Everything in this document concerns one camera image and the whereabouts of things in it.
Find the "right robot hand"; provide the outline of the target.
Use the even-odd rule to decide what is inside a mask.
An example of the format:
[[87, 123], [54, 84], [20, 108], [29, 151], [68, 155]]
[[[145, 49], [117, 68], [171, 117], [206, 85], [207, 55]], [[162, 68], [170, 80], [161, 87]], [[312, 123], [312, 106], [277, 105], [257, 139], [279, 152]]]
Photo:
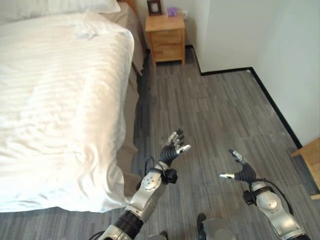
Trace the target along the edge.
[[220, 178], [231, 179], [241, 182], [246, 182], [248, 184], [252, 183], [257, 179], [257, 174], [249, 162], [236, 150], [229, 149], [229, 153], [235, 157], [235, 161], [242, 166], [241, 171], [235, 173], [221, 173]]

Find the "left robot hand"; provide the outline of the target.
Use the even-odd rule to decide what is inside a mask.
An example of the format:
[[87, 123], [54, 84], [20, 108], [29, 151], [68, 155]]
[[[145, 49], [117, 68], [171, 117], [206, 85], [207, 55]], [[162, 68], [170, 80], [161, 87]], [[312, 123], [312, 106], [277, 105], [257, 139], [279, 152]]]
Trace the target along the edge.
[[172, 162], [182, 153], [191, 149], [190, 144], [184, 144], [184, 131], [182, 129], [175, 130], [166, 140], [164, 147], [160, 151], [159, 161], [171, 166]]

